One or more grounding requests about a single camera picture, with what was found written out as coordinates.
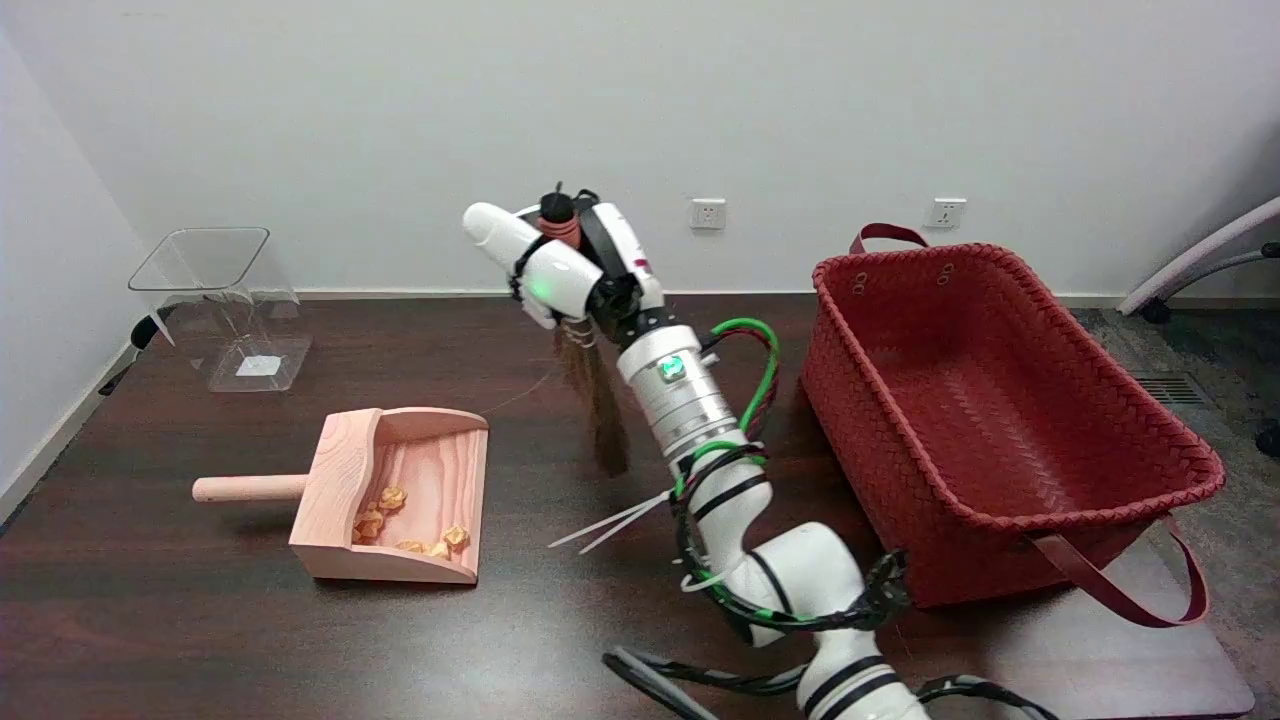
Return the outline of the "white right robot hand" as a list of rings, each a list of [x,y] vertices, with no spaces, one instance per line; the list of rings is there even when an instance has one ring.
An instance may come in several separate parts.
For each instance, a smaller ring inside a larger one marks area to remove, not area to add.
[[[635,345],[653,354],[698,348],[698,334],[667,309],[660,282],[621,210],[579,199],[576,218],[580,249],[540,231],[531,214],[490,202],[467,208],[462,224],[540,325],[590,320],[622,351]]]

